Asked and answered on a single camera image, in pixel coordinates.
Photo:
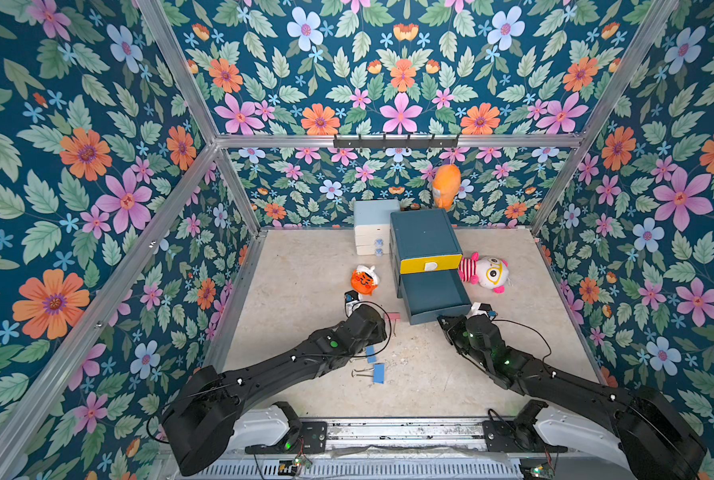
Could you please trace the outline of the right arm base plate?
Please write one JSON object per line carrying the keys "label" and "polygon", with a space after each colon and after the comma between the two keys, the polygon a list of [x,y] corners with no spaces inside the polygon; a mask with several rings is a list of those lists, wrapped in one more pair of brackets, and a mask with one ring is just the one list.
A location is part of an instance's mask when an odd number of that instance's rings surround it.
{"label": "right arm base plate", "polygon": [[546,443],[538,434],[537,416],[548,407],[545,401],[532,399],[511,419],[505,419],[489,408],[487,419],[482,422],[487,450],[497,453],[568,452],[567,447]]}

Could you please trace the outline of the yellow top drawer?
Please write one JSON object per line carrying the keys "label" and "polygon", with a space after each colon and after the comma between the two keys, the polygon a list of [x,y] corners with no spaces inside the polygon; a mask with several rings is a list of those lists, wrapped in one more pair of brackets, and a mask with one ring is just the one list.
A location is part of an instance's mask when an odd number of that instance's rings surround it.
{"label": "yellow top drawer", "polygon": [[399,261],[399,272],[401,275],[409,275],[426,272],[457,270],[462,259],[463,255],[460,253],[429,257],[404,258]]}

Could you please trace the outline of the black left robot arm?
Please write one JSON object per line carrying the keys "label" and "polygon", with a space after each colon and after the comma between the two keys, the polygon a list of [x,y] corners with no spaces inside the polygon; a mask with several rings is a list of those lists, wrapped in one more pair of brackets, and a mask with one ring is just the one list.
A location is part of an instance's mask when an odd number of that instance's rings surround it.
{"label": "black left robot arm", "polygon": [[386,312],[357,306],[338,324],[312,332],[292,349],[260,363],[219,373],[197,371],[159,414],[181,474],[191,476],[216,461],[234,435],[234,425],[259,402],[298,383],[344,367],[366,347],[392,333]]}

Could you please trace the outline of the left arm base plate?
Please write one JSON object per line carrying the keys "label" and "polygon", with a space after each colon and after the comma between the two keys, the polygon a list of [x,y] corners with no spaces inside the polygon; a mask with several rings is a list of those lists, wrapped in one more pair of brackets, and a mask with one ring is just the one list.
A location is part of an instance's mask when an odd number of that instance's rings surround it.
{"label": "left arm base plate", "polygon": [[323,453],[328,433],[326,421],[302,420],[285,401],[275,402],[265,409],[248,412],[252,432],[261,439],[244,448],[247,454],[271,455],[293,453]]}

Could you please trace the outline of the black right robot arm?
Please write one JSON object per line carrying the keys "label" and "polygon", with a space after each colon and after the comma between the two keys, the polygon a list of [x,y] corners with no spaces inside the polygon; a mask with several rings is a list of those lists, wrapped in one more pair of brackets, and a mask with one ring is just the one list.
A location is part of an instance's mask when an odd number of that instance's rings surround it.
{"label": "black right robot arm", "polygon": [[440,316],[457,353],[499,387],[577,414],[613,436],[638,479],[697,479],[707,454],[699,434],[651,387],[632,392],[564,372],[513,348],[487,314]]}

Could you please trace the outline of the blue binder clip bottom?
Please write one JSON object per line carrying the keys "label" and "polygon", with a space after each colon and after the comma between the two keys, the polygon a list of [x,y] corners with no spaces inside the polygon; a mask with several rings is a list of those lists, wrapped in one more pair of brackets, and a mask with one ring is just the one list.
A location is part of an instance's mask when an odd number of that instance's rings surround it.
{"label": "blue binder clip bottom", "polygon": [[368,368],[355,369],[351,371],[351,376],[370,378],[374,384],[385,383],[385,365],[383,363],[371,364]]}

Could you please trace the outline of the teal drawer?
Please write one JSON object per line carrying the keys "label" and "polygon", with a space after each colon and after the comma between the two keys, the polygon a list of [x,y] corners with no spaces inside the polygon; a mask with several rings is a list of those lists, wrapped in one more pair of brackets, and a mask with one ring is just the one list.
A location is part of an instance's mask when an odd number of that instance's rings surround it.
{"label": "teal drawer", "polygon": [[457,270],[401,275],[398,295],[411,325],[436,322],[439,316],[464,315],[472,304]]}

